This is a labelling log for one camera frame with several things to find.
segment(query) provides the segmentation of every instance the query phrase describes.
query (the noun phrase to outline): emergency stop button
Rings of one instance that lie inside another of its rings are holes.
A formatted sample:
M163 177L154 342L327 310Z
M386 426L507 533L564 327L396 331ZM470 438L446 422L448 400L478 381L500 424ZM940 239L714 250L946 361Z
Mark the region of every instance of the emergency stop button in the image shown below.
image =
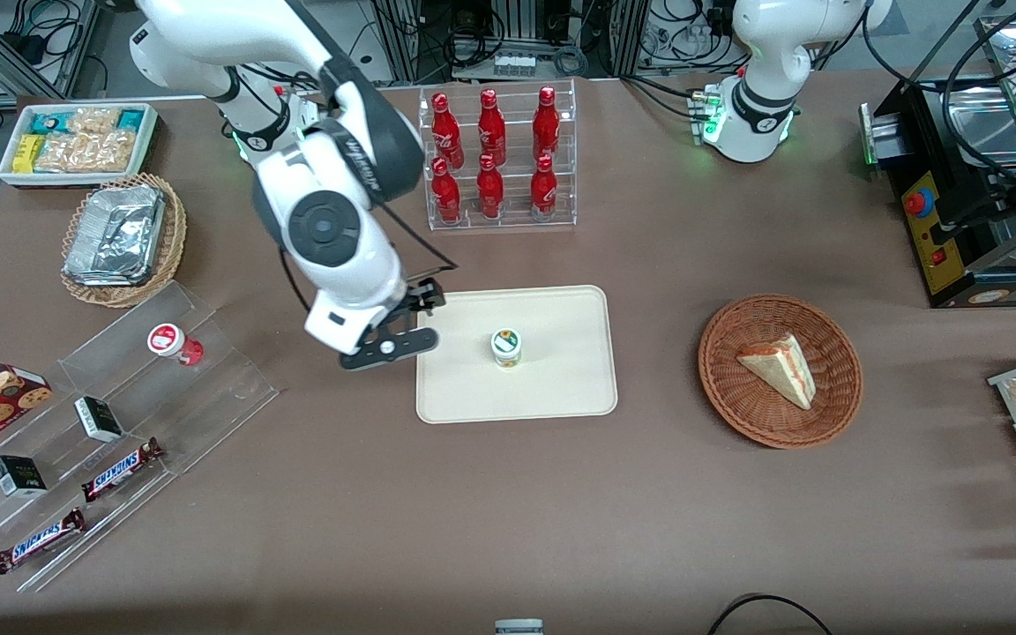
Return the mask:
M932 194L932 190L927 188L919 188L904 197L904 211L912 216L927 217L927 214L932 213L934 208L935 194Z

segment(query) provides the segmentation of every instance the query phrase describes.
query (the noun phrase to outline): black machine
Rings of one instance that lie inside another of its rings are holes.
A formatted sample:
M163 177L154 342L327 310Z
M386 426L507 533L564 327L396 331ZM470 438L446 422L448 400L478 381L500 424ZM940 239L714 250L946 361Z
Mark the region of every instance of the black machine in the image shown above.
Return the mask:
M1016 15L982 17L999 75L899 83L862 106L866 157L886 171L934 307L1016 306Z

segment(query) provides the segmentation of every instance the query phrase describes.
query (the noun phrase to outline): snickers bar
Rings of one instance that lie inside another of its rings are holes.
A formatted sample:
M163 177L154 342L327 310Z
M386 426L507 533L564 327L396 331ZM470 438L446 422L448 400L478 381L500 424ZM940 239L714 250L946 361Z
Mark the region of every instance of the snickers bar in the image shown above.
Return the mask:
M0 552L0 575L20 565L23 560L30 558L37 552L45 550L46 547L53 545L58 539L64 538L65 535L74 533L74 531L84 531L84 515L74 507L73 511L69 511L69 515L65 516L65 518L61 518L60 521L30 535L24 543L15 545L13 550Z
M148 442L138 446L136 451L133 451L128 457L122 458L120 462L109 467L108 470L104 470L101 475L90 480L89 483L81 485L81 490L84 491L84 501L87 503L97 501L97 498L100 498L104 491L116 487L122 480L129 478L140 470L141 467L147 465L150 459L158 457L162 454L163 447L158 447L158 442L155 438L149 438Z

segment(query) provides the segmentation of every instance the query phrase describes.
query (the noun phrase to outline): coca-cola bottle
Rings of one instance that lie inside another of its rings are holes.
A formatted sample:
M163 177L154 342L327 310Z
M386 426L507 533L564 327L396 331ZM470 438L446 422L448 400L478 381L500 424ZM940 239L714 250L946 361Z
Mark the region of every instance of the coca-cola bottle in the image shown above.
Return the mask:
M531 176L531 217L539 223L556 214L556 188L559 180L552 173L552 155L539 155Z
M489 220L500 217L505 203L505 181L497 170L491 153L481 155L481 173L477 175L477 189L481 193L481 213Z
M531 120L531 153L556 155L559 149L559 111L556 110L556 89L551 85L539 88L539 108L535 109L535 119Z
M477 121L477 132L481 134L481 151L491 153L497 166L504 165L508 161L505 116L497 106L497 91L492 88L481 90L481 119Z
M460 223L460 189L457 188L457 180L449 174L449 165L443 157L434 157L431 168L434 169L431 189L434 190L438 216L441 217L441 223L456 225Z
M431 98L434 104L434 144L438 155L443 157L451 170L460 170L464 165L464 150L460 148L460 125L449 112L449 98L437 92Z

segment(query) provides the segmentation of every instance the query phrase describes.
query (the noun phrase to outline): red button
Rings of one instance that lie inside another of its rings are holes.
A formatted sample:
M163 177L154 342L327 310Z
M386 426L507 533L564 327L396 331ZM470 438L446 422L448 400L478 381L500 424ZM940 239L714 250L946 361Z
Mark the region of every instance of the red button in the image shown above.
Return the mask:
M912 216L916 216L916 214L923 212L927 208L927 198L918 192L907 194L907 197L904 197L904 211L911 213Z

